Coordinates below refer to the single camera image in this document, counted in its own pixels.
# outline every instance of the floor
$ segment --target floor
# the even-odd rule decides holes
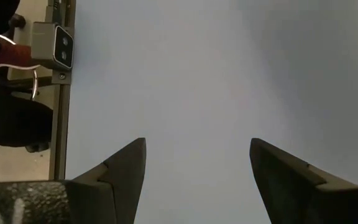
[[[24,30],[16,30],[15,42],[30,44],[31,27],[35,21],[45,20],[45,7],[47,0],[21,0],[16,13],[27,20]],[[40,76],[50,75],[50,71],[39,68],[37,73]],[[13,71],[10,78],[31,77],[31,73]],[[40,89],[37,101],[52,107],[53,87]],[[24,148],[0,147],[0,181],[13,180],[45,180],[48,179],[50,151],[40,153],[28,153]]]

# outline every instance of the person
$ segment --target person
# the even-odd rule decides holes
[[[20,0],[0,0],[0,34],[9,30],[9,20]],[[0,39],[0,67],[32,70],[31,48]],[[11,95],[0,86],[0,146],[22,147],[49,142],[53,111],[47,106]]]

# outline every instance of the white surface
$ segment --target white surface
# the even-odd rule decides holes
[[[67,178],[138,137],[137,223],[269,223],[252,137],[358,184],[358,1],[77,0]]]

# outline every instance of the white table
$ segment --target white table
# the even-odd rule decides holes
[[[77,0],[66,178],[138,137],[137,223],[269,223],[252,137],[358,184],[358,1]]]

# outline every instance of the white background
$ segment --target white background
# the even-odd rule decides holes
[[[77,0],[67,178],[138,137],[136,223],[270,223],[262,138],[358,184],[358,0]]]

